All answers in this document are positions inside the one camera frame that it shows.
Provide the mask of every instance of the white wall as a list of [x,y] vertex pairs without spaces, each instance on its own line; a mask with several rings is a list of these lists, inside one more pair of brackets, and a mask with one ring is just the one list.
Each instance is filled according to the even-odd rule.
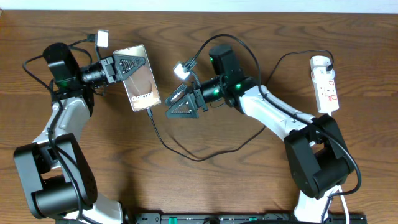
[[4,10],[398,13],[398,0],[0,0],[0,8]]

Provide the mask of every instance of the white cable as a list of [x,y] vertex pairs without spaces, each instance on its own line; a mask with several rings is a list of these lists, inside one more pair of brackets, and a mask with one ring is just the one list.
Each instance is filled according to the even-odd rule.
[[[343,189],[341,188],[341,185],[338,186],[338,190],[340,192],[343,192]],[[349,224],[349,213],[348,213],[348,207],[347,207],[347,203],[346,200],[344,198],[344,195],[340,195],[340,199],[341,199],[341,204],[343,205],[344,208],[344,213],[346,215],[346,224]]]

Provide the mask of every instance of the white power strip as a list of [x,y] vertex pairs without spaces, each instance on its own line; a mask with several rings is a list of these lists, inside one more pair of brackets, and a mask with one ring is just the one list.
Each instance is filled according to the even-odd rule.
[[327,66],[330,65],[330,59],[325,56],[312,57],[310,64],[318,111],[331,115],[331,112],[339,108],[334,79],[335,71],[333,69],[326,70]]

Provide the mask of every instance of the smartphone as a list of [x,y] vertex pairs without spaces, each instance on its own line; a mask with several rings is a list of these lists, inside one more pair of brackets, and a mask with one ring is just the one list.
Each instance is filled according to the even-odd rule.
[[123,81],[132,110],[136,112],[161,104],[144,45],[117,50],[113,55],[125,58],[119,65],[122,73],[134,71]]

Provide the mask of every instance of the wood grain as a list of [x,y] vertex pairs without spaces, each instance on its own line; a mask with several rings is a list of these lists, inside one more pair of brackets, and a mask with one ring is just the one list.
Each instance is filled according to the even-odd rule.
[[[180,83],[172,73],[210,36],[238,36],[257,55],[264,78],[281,55],[328,49],[336,58],[340,109],[335,113],[363,186],[346,197],[351,212],[369,223],[398,222],[398,16],[380,14],[182,13],[5,11],[0,19],[0,217],[2,223],[42,223],[29,213],[12,153],[30,143],[51,114],[49,94],[26,75],[22,62],[54,42],[72,43],[98,29],[110,31],[114,50],[144,44],[164,100]],[[256,74],[247,52],[234,44],[248,75]],[[82,44],[93,53],[93,46]],[[199,58],[201,80],[214,76],[207,56]],[[79,63],[87,63],[80,53]],[[306,113],[317,114],[309,79],[311,54],[289,56],[270,83],[271,91]],[[49,82],[45,62],[29,65]],[[206,162],[190,162],[163,148],[145,111],[133,113],[123,85],[95,97],[95,110],[80,146],[98,189],[133,212],[255,213],[293,210],[299,191],[289,173],[284,145],[265,130],[241,151]],[[198,156],[239,146],[261,129],[257,121],[222,107],[200,119],[167,120],[165,106],[153,108],[167,144],[171,137]],[[356,183],[355,175],[343,186]],[[339,200],[333,211],[342,212]]]

